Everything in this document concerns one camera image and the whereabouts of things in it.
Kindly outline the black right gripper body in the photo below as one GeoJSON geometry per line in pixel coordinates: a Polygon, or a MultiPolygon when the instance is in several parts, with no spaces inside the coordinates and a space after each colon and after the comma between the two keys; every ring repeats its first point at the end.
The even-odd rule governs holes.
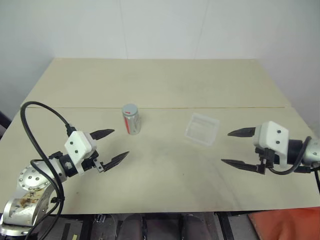
{"type": "Polygon", "coordinates": [[[275,153],[274,150],[269,148],[260,149],[255,148],[255,153],[258,154],[260,164],[257,165],[256,172],[264,175],[266,169],[273,169],[274,164],[279,164],[279,156],[275,153]]]}

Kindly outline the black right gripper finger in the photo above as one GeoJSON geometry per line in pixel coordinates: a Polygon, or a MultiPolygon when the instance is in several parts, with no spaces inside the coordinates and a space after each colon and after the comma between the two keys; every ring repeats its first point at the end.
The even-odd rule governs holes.
{"type": "Polygon", "coordinates": [[[240,160],[221,159],[221,161],[234,167],[234,168],[240,169],[240,170],[255,172],[255,173],[259,172],[257,165],[247,164],[247,163],[240,161],[240,160]]]}
{"type": "Polygon", "coordinates": [[[227,135],[230,137],[251,138],[255,135],[256,127],[244,127],[233,130],[227,135]]]}

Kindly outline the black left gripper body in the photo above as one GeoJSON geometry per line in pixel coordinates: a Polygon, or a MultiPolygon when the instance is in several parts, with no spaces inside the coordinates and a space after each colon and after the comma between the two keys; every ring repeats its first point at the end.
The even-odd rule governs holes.
{"type": "Polygon", "coordinates": [[[83,171],[86,172],[92,168],[96,168],[99,173],[104,171],[103,162],[98,160],[99,154],[95,150],[89,158],[86,158],[81,163],[83,171]]]}

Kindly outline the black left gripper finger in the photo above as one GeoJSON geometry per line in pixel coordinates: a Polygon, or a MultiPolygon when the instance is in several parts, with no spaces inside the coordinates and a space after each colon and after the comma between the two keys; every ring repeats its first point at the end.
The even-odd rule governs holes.
{"type": "Polygon", "coordinates": [[[114,129],[101,129],[101,130],[96,130],[94,132],[91,132],[89,134],[89,136],[93,139],[93,140],[100,140],[103,139],[105,137],[107,137],[108,135],[112,134],[115,130],[114,129]]]}
{"type": "Polygon", "coordinates": [[[106,172],[106,171],[112,169],[113,167],[117,166],[118,164],[120,164],[122,162],[122,160],[129,153],[130,153],[129,151],[126,151],[126,152],[123,152],[123,153],[113,157],[109,163],[103,165],[103,171],[106,172]]]}

